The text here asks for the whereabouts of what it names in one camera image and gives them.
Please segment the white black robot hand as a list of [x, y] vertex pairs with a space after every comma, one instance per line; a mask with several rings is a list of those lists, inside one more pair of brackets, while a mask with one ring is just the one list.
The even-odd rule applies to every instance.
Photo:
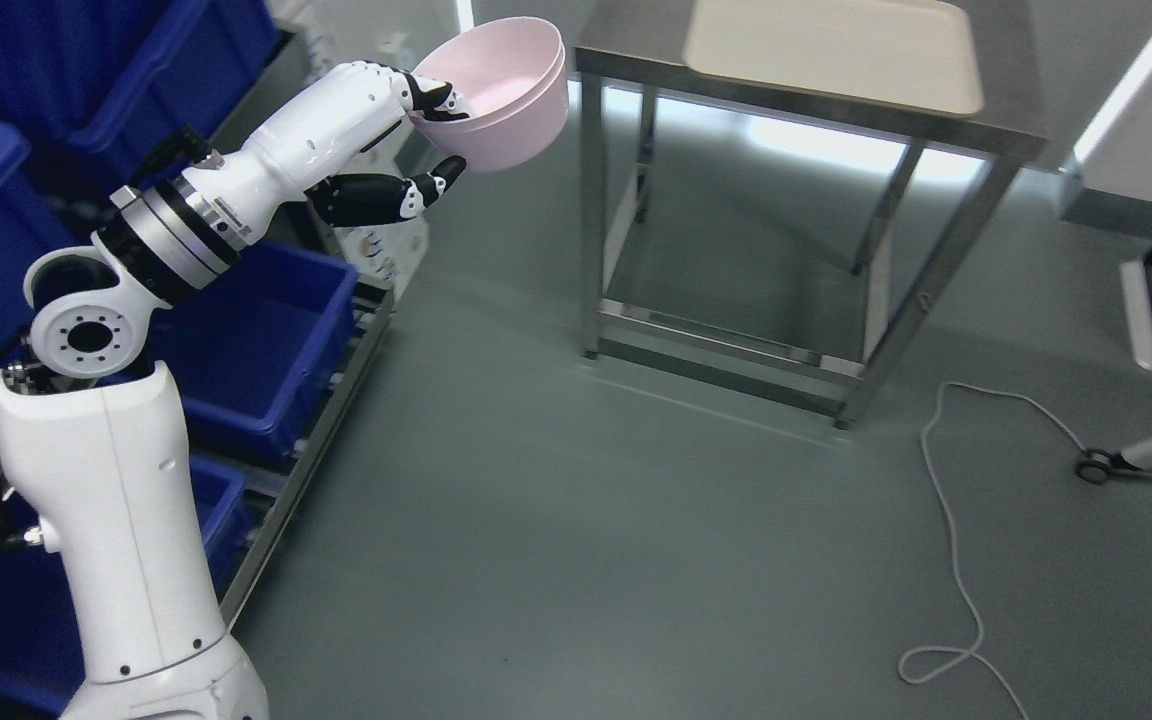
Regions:
[[406, 118], [449, 122], [472, 114], [449, 82], [348, 61], [270, 115], [220, 168], [189, 172], [189, 182], [253, 238], [285, 202], [310, 200], [334, 227], [407, 222], [442, 197], [465, 159], [449, 156], [411, 179], [347, 174], [346, 165]]

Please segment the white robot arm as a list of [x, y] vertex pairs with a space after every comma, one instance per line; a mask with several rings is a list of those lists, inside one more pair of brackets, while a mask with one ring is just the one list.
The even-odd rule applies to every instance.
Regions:
[[84, 679], [65, 719], [265, 719], [221, 615], [177, 382], [147, 323], [238, 260], [185, 179], [111, 196], [86, 247], [26, 270], [31, 323], [0, 347], [0, 550], [58, 553]]

